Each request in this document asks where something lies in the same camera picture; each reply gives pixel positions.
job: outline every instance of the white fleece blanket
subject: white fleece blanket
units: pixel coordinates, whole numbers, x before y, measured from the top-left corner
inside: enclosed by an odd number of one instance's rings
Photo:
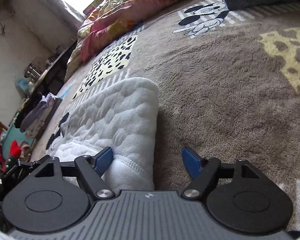
[[[153,190],[153,158],[159,89],[149,79],[115,83],[79,104],[61,125],[48,152],[61,162],[96,155],[110,146],[114,159],[103,180],[120,189]]]

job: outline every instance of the blue gripper pad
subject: blue gripper pad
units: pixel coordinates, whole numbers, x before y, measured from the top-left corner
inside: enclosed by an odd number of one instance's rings
[[[113,152],[112,152],[112,149],[110,147],[108,148],[108,150],[101,153],[101,155],[97,157],[96,163],[95,163],[95,166],[94,166],[93,169],[96,171],[96,173],[98,173],[98,175],[100,177],[109,168],[110,164],[112,163],[112,159],[113,159]]]
[[[191,177],[195,179],[202,171],[202,158],[187,147],[182,149],[181,154],[183,165],[185,166]]]

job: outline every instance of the striped ridged surface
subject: striped ridged surface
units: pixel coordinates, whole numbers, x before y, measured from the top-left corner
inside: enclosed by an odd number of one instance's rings
[[[283,232],[262,237],[235,234],[212,220],[201,203],[171,191],[122,191],[114,200],[97,202],[84,221],[63,232],[36,236],[15,230],[10,235],[18,240],[290,239]]]

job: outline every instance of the silver bolt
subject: silver bolt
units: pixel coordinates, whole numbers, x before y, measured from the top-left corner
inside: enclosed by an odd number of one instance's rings
[[[112,197],[113,193],[109,189],[101,189],[97,191],[97,196],[101,198],[110,198]]]
[[[200,195],[200,192],[195,189],[187,189],[183,192],[186,197],[194,198]]]

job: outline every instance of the comforter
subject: comforter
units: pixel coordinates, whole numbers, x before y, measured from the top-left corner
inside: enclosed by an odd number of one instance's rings
[[[100,52],[138,24],[180,0],[104,0],[78,31],[78,44],[67,66],[67,81],[81,62]]]

